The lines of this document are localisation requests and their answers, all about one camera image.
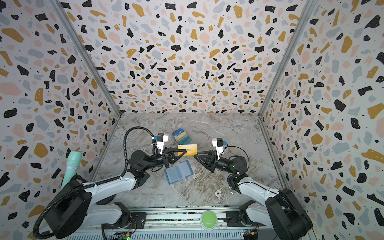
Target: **mint green cylinder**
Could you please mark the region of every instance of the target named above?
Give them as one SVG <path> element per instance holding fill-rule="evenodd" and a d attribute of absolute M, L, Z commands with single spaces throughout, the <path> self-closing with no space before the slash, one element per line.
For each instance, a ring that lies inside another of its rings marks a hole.
<path fill-rule="evenodd" d="M 67 158 L 67 167 L 64 174 L 63 183 L 61 189 L 69 183 L 71 178 L 76 174 L 77 168 L 81 162 L 82 151 L 71 151 Z"/>

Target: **stack of cards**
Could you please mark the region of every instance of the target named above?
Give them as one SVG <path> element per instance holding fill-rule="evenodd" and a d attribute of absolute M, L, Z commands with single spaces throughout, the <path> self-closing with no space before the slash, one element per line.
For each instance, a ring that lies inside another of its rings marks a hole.
<path fill-rule="evenodd" d="M 192 143 L 191 137 L 184 131 L 182 127 L 173 132 L 172 136 L 175 138 L 179 145 Z"/>

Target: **gray marble surface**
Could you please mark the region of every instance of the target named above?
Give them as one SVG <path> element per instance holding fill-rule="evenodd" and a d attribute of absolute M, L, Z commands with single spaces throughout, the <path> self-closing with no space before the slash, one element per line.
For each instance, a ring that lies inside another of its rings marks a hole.
<path fill-rule="evenodd" d="M 244 149 L 250 157 L 247 174 L 266 186 L 281 189 L 265 139 L 257 121 L 257 114 L 222 113 L 222 114 L 150 114 L 124 113 L 116 133 L 100 165 L 96 180 L 116 176 L 124 168 L 123 138 L 125 132 L 134 126 L 148 128 L 156 136 L 159 132 L 170 136 L 167 147 L 177 147 L 172 132 L 180 127 L 197 144 L 198 151 L 213 150 L 212 138 L 222 137 L 230 146 Z M 152 155 L 150 135 L 143 130 L 134 130 L 127 138 L 127 152 L 130 156 L 135 150 L 143 150 Z M 237 148 L 228 148 L 223 157 L 244 155 Z M 250 198 L 235 192 L 227 183 L 227 172 L 211 173 L 200 165 L 193 156 L 182 157 L 179 161 L 189 160 L 194 175 L 169 185 L 164 169 L 147 172 L 150 178 L 137 189 L 121 192 L 114 201 L 120 201 L 130 207 L 171 207 L 204 205 L 241 205 Z M 215 191 L 221 191 L 221 197 Z"/>

